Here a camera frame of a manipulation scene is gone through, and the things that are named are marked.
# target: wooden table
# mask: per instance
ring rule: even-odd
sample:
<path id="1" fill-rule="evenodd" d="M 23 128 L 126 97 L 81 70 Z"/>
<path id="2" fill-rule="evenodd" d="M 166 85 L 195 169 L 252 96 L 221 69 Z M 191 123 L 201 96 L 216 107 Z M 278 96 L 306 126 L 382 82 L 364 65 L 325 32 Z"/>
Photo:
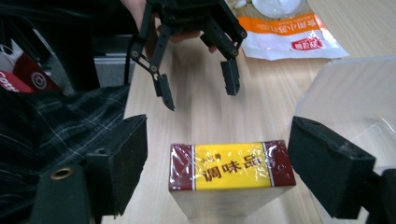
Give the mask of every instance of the wooden table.
<path id="1" fill-rule="evenodd" d="M 396 54 L 396 3 L 383 0 L 311 0 L 349 58 Z M 176 110 L 157 98 L 150 75 L 137 66 L 125 117 L 148 117 L 148 160 L 125 214 L 104 223 L 322 223 L 310 191 L 297 186 L 248 217 L 188 220 L 167 190 L 172 143 L 246 143 L 289 141 L 290 122 L 299 97 L 329 60 L 268 62 L 237 57 L 241 90 L 226 94 L 219 53 L 199 40 L 169 44 L 161 71 L 168 74 Z"/>

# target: person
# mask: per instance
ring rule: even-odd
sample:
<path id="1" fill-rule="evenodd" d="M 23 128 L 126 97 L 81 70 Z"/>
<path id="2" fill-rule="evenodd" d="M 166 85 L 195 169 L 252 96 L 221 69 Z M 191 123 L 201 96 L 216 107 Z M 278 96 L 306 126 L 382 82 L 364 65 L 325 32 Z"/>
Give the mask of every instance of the person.
<path id="1" fill-rule="evenodd" d="M 121 2 L 140 30 L 146 0 Z M 148 55 L 161 30 L 151 25 L 145 46 Z M 178 43 L 200 34 L 188 31 L 170 40 Z M 20 93 L 0 88 L 0 213 L 33 198 L 40 176 L 51 167 L 82 162 L 94 143 L 122 122 L 128 92 L 129 86 L 67 96 L 57 91 Z"/>
<path id="2" fill-rule="evenodd" d="M 121 2 L 125 5 L 125 7 L 131 12 L 132 16 L 134 17 L 134 21 L 137 27 L 137 30 L 140 31 L 141 25 L 143 22 L 143 16 L 145 13 L 146 8 L 146 0 L 121 0 Z M 156 15 L 152 16 L 152 20 L 149 27 L 148 39 L 146 42 L 146 53 L 150 58 L 154 51 L 155 42 L 157 39 L 157 33 L 161 31 L 161 25 L 159 27 L 155 27 L 154 18 Z M 186 39 L 195 38 L 201 35 L 201 31 L 197 30 L 189 30 L 180 34 L 170 36 L 170 41 L 173 43 L 179 43 Z M 209 52 L 213 53 L 216 51 L 215 46 L 211 46 L 208 48 Z"/>

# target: yellow box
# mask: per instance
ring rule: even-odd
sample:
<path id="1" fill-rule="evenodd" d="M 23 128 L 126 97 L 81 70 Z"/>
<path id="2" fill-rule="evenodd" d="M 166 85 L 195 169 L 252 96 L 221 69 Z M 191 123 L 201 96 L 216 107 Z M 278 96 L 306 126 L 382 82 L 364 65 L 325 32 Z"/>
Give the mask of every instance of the yellow box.
<path id="1" fill-rule="evenodd" d="M 188 217 L 246 216 L 296 182 L 283 140 L 171 146 L 169 192 Z"/>

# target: packaging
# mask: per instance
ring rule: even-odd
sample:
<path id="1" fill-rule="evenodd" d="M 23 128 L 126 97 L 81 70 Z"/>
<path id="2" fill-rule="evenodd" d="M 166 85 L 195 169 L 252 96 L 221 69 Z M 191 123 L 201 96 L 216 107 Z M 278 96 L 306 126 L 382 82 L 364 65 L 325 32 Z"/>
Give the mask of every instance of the packaging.
<path id="1" fill-rule="evenodd" d="M 247 30 L 247 38 L 242 42 L 247 57 L 278 60 L 348 56 L 314 13 L 281 21 L 250 17 L 238 20 Z"/>
<path id="2" fill-rule="evenodd" d="M 8 91 L 59 91 L 61 88 L 21 50 L 0 45 L 0 85 Z"/>
<path id="3" fill-rule="evenodd" d="M 188 218 L 246 216 L 295 185 L 283 140 L 171 146 L 169 192 Z"/>
<path id="4" fill-rule="evenodd" d="M 287 18 L 283 18 L 284 15 L 271 18 L 262 14 L 257 8 L 270 10 L 271 4 L 267 2 L 282 5 L 284 1 L 247 0 L 242 5 L 239 1 L 230 0 L 227 4 L 247 31 L 247 38 L 242 42 L 242 49 L 247 57 L 272 61 L 288 58 L 333 59 L 348 56 L 308 3 L 294 1 L 293 4 L 304 3 L 302 8 L 296 6 L 298 12 L 290 13 Z M 274 15 L 278 13 L 279 16 L 283 14 L 281 11 L 274 11 Z"/>

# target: red object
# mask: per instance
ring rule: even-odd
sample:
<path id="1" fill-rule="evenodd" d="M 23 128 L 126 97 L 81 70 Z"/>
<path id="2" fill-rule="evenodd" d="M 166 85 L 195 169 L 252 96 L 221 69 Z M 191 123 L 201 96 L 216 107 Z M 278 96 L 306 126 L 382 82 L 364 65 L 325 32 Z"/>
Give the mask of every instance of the red object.
<path id="1" fill-rule="evenodd" d="M 291 47 L 297 50 L 321 49 L 323 48 L 323 43 L 317 37 L 308 37 L 291 42 Z"/>
<path id="2" fill-rule="evenodd" d="M 8 91 L 35 92 L 14 74 L 0 70 L 0 85 Z"/>
<path id="3" fill-rule="evenodd" d="M 271 164 L 272 178 L 274 179 L 274 187 L 294 186 L 293 169 L 289 158 L 289 152 L 284 141 L 264 142 L 265 150 L 267 150 L 267 160 Z"/>
<path id="4" fill-rule="evenodd" d="M 12 73 L 34 91 L 59 91 L 61 88 L 25 53 L 15 62 Z"/>

